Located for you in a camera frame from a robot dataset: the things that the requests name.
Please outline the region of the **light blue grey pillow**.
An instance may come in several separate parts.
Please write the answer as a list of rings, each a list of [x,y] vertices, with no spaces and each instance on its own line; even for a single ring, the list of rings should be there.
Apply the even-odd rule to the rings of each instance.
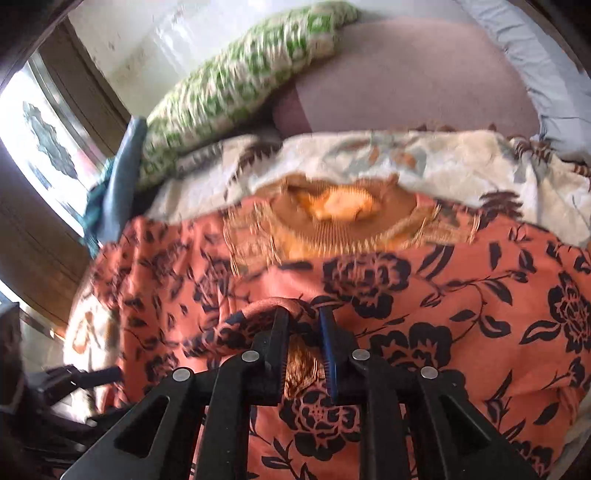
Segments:
[[[459,5],[503,50],[537,111],[538,137],[561,158],[590,162],[590,78],[526,11],[508,1]]]

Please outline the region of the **orange floral blouse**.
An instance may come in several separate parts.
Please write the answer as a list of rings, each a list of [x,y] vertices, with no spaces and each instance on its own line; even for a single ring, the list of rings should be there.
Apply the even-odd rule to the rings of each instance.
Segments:
[[[517,215],[403,189],[290,176],[176,226],[138,217],[97,256],[136,402],[169,372],[245,351],[281,307],[286,388],[252,410],[252,479],[355,479],[360,411],[329,401],[318,313],[391,366],[454,381],[547,478],[590,387],[590,255]]]

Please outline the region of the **green white patterned pillow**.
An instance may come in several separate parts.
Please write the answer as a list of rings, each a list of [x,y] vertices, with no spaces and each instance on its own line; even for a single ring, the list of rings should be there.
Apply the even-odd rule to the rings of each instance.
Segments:
[[[339,30],[360,15],[345,1],[291,9],[254,25],[199,65],[148,115],[136,188],[164,180],[180,157],[249,120],[288,80],[334,55]]]

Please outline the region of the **cream leaf-pattern fleece blanket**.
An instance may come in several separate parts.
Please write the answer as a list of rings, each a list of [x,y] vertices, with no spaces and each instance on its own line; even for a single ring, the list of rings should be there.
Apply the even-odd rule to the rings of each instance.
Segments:
[[[403,189],[432,199],[517,215],[521,222],[590,255],[589,169],[564,162],[536,142],[490,130],[317,133],[281,142],[243,135],[223,140],[179,159],[150,208],[132,215],[122,234],[138,217],[176,226],[231,208],[290,176],[346,186],[396,178]],[[105,244],[97,256],[113,243]],[[88,372],[121,369],[119,324],[92,291],[95,260],[80,286],[63,348],[66,363]],[[95,400],[75,400],[77,416],[138,402],[114,401],[122,384],[123,372],[122,379],[101,388]],[[579,441],[589,436],[590,387],[559,459],[543,479],[564,477]]]

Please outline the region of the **mauve quilted bed sheet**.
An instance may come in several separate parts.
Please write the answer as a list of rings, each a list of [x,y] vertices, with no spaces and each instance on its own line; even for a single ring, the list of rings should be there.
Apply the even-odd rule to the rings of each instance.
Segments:
[[[422,125],[539,131],[523,81],[483,29],[412,18],[346,27],[338,53],[290,81],[271,114],[286,137]]]

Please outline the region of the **stained glass window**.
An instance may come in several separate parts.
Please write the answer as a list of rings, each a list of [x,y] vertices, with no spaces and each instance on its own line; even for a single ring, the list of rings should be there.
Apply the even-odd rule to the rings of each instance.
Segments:
[[[100,168],[67,131],[28,66],[1,93],[1,140],[34,190],[82,235],[88,191]]]

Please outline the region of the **light blue folded garment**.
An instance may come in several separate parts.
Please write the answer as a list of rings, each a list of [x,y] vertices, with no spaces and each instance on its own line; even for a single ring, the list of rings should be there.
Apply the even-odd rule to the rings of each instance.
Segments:
[[[132,117],[114,157],[96,234],[102,245],[117,242],[131,218],[146,132],[146,120],[142,117]]]

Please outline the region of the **teal striped sock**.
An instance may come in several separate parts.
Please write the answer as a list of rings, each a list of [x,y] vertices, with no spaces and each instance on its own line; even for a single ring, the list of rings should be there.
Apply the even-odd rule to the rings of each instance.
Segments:
[[[95,258],[100,250],[97,231],[102,218],[103,200],[108,190],[113,165],[114,158],[106,160],[97,183],[87,194],[87,203],[81,225],[83,229],[83,244],[86,246],[91,258]]]

